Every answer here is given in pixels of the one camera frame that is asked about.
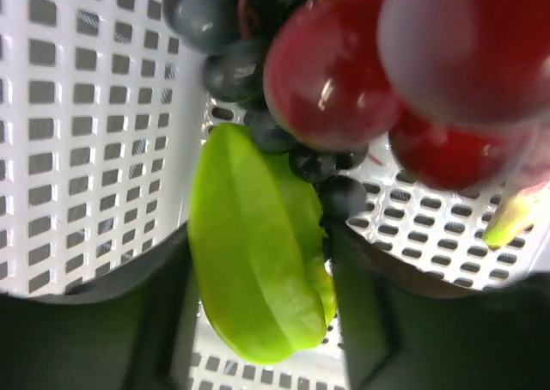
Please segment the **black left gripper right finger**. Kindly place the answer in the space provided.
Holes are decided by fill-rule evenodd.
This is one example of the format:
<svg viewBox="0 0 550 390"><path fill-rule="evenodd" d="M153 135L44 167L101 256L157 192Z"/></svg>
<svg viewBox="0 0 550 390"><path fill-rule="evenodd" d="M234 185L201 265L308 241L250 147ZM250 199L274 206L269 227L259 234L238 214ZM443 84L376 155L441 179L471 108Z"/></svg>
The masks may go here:
<svg viewBox="0 0 550 390"><path fill-rule="evenodd" d="M352 389L546 389L549 276L475 291L328 226Z"/></svg>

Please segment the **dark blue toy grape bunch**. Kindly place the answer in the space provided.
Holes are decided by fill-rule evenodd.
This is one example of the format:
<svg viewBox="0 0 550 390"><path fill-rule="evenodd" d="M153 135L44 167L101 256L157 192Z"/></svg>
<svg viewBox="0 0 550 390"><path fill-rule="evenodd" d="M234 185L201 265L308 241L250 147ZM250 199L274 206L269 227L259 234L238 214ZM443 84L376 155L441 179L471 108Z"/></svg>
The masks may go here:
<svg viewBox="0 0 550 390"><path fill-rule="evenodd" d="M368 147L314 150L274 119L262 81L268 41L252 27L247 11L248 0L162 0L168 27L207 55L201 67L203 88L214 99L246 110L244 123L256 147L268 155L286 155L285 166L315 187L326 215L339 221L357 216L364 211L366 191L339 171L358 167Z"/></svg>

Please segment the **green toy pepper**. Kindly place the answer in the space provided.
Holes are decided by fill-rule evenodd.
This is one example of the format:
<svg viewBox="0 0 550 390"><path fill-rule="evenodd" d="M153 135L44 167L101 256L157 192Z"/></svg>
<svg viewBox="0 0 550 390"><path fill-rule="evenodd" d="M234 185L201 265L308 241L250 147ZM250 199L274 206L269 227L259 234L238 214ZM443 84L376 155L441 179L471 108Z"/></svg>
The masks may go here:
<svg viewBox="0 0 550 390"><path fill-rule="evenodd" d="M200 299L239 357L273 365L317 347L337 312L315 189L287 155L224 123L203 145L187 221Z"/></svg>

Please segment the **white perforated plastic basket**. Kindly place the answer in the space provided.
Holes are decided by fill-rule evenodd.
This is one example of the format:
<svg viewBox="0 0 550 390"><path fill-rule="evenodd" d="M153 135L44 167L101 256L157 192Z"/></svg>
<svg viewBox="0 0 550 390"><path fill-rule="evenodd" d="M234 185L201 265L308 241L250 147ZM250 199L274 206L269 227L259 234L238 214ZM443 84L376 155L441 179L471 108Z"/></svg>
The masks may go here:
<svg viewBox="0 0 550 390"><path fill-rule="evenodd" d="M185 227L200 145L239 107L199 85L200 56L167 27L162 0L1 0L1 295L62 295ZM500 189L434 192L399 170L354 172L368 191L348 227L444 282L486 291L549 276L549 226L497 251L481 241ZM192 269L192 359L184 389L352 389L339 318L321 344L274 366L213 331Z"/></svg>

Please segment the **purple toy grape bunch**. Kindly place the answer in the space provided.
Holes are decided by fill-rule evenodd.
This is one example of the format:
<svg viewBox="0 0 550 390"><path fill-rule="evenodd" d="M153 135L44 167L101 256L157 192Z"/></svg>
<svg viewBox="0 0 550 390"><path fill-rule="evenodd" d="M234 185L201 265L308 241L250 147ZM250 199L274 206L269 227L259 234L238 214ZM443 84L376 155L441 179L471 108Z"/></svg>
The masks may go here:
<svg viewBox="0 0 550 390"><path fill-rule="evenodd" d="M425 185L490 185L523 165L549 114L549 0L315 0L272 42L264 91L310 148L388 134Z"/></svg>

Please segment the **purple toy eggplant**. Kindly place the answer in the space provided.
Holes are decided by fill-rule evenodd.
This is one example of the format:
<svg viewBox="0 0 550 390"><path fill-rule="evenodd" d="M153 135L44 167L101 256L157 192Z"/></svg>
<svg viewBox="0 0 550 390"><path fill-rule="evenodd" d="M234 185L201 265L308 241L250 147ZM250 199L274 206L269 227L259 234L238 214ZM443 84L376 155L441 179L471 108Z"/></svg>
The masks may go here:
<svg viewBox="0 0 550 390"><path fill-rule="evenodd" d="M538 146L504 185L482 240L492 250L509 244L528 227L549 218L549 147Z"/></svg>

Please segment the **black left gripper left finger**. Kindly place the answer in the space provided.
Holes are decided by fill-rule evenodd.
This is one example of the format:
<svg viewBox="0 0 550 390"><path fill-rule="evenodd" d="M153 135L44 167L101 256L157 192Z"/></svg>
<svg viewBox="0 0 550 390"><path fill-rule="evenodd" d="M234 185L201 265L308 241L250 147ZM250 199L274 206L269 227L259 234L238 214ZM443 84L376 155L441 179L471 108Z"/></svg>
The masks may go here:
<svg viewBox="0 0 550 390"><path fill-rule="evenodd" d="M3 389L184 389L191 359L186 227L62 295L1 295Z"/></svg>

